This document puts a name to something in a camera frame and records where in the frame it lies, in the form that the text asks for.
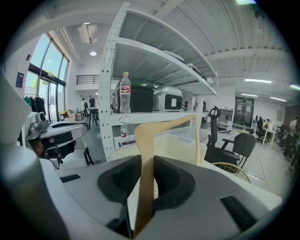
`tree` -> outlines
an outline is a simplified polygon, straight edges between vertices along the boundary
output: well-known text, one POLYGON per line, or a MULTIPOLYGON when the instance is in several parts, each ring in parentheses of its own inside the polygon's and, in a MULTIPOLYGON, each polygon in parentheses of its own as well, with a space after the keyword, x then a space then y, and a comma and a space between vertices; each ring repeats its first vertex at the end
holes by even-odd
MULTIPOLYGON (((49 71, 49 70, 47 70, 46 68, 44 69, 44 71, 46 71, 47 73, 50 73, 51 75, 53 75, 53 76, 55 76, 55 77, 56 77, 55 73, 53 73, 53 72, 50 72, 50 71, 49 71)), ((47 85, 47 84, 48 84, 48 82, 47 82, 47 81, 44 81, 44 80, 41 80, 39 84, 44 84, 44 85, 47 85)), ((37 85, 38 85, 38 78, 36 78, 36 79, 33 81, 33 85, 32 85, 32 87, 33 87, 33 88, 36 88, 36 87, 37 87, 37 85)))

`recessed light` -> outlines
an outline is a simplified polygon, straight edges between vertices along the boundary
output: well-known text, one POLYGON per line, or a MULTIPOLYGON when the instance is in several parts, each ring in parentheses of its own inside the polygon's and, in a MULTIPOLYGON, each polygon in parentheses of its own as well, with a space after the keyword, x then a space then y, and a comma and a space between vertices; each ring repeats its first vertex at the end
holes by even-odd
POLYGON ((235 1, 239 5, 254 4, 254 3, 256 3, 255 0, 235 0, 235 1))
POLYGON ((300 91, 300 86, 296 85, 296 84, 291 84, 290 88, 293 88, 293 89, 296 89, 296 90, 300 91))
POLYGON ((271 83, 272 81, 245 78, 245 82, 271 83))
POLYGON ((242 93, 242 95, 244 95, 244 96, 251 96, 251 97, 257 97, 257 95, 246 94, 246 93, 242 93))
POLYGON ((286 102, 285 99, 280 99, 280 98, 277 98, 277 97, 270 97, 271 99, 274 99, 274 100, 278 100, 278 101, 281 101, 281 102, 286 102))

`black metal railing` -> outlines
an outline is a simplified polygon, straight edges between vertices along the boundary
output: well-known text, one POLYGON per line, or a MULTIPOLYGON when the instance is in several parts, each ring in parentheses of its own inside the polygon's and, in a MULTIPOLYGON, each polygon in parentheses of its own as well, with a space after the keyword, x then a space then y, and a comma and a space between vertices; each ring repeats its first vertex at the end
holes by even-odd
POLYGON ((91 84, 99 83, 99 75, 78 75, 77 76, 77 85, 79 84, 91 84))

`clear plastic bottle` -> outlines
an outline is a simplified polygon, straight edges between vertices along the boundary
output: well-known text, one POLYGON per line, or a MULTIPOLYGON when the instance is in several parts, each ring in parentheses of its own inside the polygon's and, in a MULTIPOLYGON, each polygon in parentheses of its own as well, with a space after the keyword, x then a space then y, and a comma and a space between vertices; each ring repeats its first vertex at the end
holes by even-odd
POLYGON ((130 94, 131 94, 131 83, 128 78, 129 73, 124 72, 123 78, 120 82, 120 113, 130 114, 130 94))

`wooden stick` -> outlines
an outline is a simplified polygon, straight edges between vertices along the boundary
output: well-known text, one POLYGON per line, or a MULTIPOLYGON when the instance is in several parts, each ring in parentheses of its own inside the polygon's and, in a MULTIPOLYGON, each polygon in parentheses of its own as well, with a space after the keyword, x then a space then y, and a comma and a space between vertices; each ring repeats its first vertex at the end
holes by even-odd
POLYGON ((146 122, 135 129, 135 142, 142 156, 142 169, 140 179, 140 189, 135 220, 134 236, 147 225, 152 218, 152 202, 154 199, 154 177, 153 177, 153 158, 154 158, 154 136, 164 130, 180 125, 189 120, 195 119, 196 136, 196 164, 200 164, 200 144, 198 116, 191 114, 186 117, 166 122, 146 122))

